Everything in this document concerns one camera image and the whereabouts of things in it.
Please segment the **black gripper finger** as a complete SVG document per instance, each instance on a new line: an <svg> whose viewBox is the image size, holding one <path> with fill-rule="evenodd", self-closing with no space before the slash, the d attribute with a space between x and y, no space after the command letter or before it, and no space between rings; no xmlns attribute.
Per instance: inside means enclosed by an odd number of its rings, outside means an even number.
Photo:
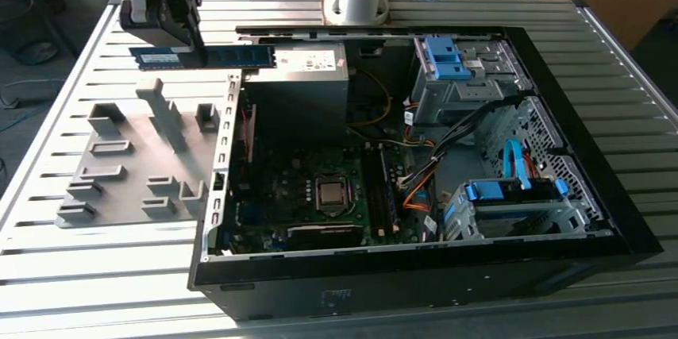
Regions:
<svg viewBox="0 0 678 339"><path fill-rule="evenodd" d="M199 30L202 0L160 0L162 43L178 54L186 68L206 66L206 46Z"/></svg>

